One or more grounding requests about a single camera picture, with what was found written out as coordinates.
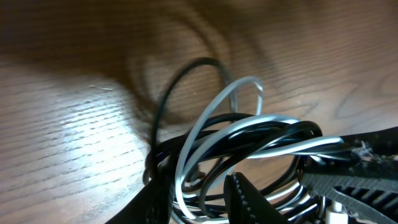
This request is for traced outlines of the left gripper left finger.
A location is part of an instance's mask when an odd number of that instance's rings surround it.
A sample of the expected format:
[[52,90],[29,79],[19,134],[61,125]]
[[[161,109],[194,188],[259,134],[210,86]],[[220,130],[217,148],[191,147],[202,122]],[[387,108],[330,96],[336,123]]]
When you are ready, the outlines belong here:
[[152,179],[106,224],[168,224],[174,200],[173,177]]

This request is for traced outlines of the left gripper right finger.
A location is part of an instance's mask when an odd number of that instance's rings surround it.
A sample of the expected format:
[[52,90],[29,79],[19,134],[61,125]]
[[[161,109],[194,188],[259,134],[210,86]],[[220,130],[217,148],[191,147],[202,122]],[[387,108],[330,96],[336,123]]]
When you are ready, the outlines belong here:
[[240,172],[226,176],[223,195],[229,224],[289,224]]

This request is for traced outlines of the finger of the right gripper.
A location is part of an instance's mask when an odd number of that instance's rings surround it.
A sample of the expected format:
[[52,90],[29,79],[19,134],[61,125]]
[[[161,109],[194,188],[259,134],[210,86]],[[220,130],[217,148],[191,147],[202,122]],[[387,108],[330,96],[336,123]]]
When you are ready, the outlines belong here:
[[397,223],[397,128],[341,137],[352,146],[352,162],[311,166],[300,183],[348,213],[374,223]]

